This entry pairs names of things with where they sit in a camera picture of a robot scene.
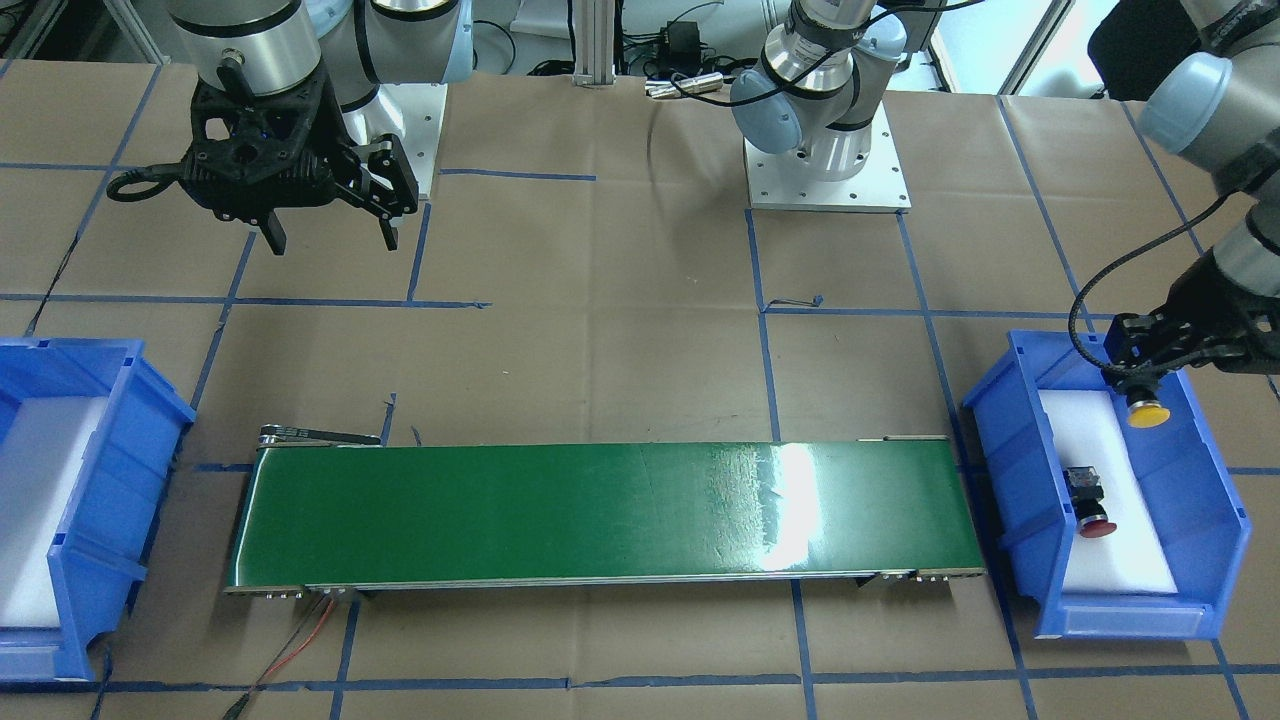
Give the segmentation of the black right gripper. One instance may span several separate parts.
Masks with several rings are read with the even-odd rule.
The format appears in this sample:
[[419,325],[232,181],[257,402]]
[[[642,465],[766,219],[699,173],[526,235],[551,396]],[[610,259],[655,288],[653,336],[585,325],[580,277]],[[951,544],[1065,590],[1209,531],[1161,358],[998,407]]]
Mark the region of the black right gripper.
[[[180,186],[201,206],[243,222],[262,222],[273,255],[287,234],[278,208],[319,208],[337,199],[333,163],[346,129],[326,70],[250,105],[198,81],[191,104],[193,138],[180,161]],[[401,219],[379,218],[388,251],[399,247]]]

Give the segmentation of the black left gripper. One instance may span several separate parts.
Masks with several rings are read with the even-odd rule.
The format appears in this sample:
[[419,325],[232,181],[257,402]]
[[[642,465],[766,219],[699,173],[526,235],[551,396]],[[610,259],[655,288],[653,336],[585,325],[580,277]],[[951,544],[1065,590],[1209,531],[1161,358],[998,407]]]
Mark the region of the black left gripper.
[[1178,337],[1175,359],[1226,373],[1279,372],[1279,301],[1229,279],[1207,252],[1171,286],[1160,315]]

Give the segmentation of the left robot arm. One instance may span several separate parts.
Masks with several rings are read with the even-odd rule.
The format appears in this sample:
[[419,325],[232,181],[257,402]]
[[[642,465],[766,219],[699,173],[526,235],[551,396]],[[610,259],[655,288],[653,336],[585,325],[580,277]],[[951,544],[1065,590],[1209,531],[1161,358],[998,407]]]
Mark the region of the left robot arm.
[[[1149,96],[1140,131],[1207,172],[1215,205],[1244,193],[1254,206],[1146,315],[1119,314],[1097,357],[1078,334],[1075,351],[1112,386],[1160,378],[1181,366],[1277,370],[1277,4],[1184,3],[1201,49],[1178,63]],[[730,86],[745,140],[767,154],[803,159],[813,178],[855,176],[870,122],[904,53],[908,5],[795,1],[768,35],[756,63]]]

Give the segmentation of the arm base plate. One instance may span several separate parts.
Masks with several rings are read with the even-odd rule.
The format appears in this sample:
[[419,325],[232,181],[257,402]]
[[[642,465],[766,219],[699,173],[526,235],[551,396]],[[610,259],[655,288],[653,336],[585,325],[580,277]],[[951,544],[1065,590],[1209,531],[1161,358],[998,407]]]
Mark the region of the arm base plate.
[[381,85],[370,99],[343,109],[346,127],[360,145],[385,133],[399,136],[422,201],[433,196],[448,90],[434,83]]
[[884,105],[852,133],[823,129],[801,151],[744,143],[750,206],[787,211],[899,213],[913,206]]

